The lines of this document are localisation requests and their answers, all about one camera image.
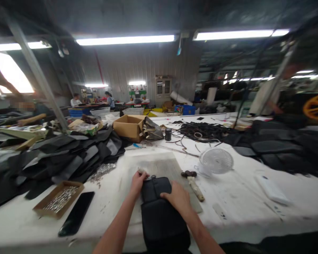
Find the blue crate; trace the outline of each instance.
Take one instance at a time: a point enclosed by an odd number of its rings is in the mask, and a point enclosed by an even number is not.
[[[178,107],[183,107],[183,115],[194,115],[195,114],[195,106],[178,105],[178,106],[174,107],[174,110],[178,111]]]
[[[68,113],[71,117],[82,117],[82,114],[90,115],[91,112],[89,111],[89,108],[71,108],[68,109]]]

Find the white fan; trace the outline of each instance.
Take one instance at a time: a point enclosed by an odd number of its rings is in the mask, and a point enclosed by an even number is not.
[[[224,174],[232,170],[233,158],[231,154],[220,148],[209,148],[200,156],[200,174],[211,177],[211,173]]]

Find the hammer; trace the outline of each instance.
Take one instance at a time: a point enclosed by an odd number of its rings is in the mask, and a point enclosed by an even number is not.
[[[188,171],[181,172],[181,176],[187,178],[188,184],[191,186],[194,194],[197,196],[200,202],[203,202],[205,200],[203,194],[201,193],[201,190],[199,189],[198,185],[195,183],[194,178],[197,176],[197,173],[195,171]]]

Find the hand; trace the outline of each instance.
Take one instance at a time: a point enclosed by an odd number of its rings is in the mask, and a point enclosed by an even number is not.
[[[142,183],[148,177],[149,177],[149,174],[147,174],[145,171],[143,173],[139,173],[139,171],[137,171],[132,177],[132,185],[131,185],[130,194],[133,194],[136,198],[138,198],[142,188]]]
[[[26,124],[27,124],[27,122],[24,119],[18,120],[19,127],[25,126]]]
[[[172,181],[171,194],[161,193],[160,197],[170,202],[185,220],[188,215],[193,214],[194,212],[190,203],[190,195],[176,181]]]

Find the corrugated metal wall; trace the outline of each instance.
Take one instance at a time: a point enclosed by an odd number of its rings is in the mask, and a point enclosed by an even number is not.
[[[102,82],[97,55],[104,83],[110,86],[109,91],[117,100],[129,101],[129,81],[144,80],[147,98],[154,104],[155,75],[172,76],[172,90],[179,88],[180,95],[193,100],[202,50],[190,40],[182,41],[179,56],[177,50],[178,42],[84,47],[80,61],[85,83]]]

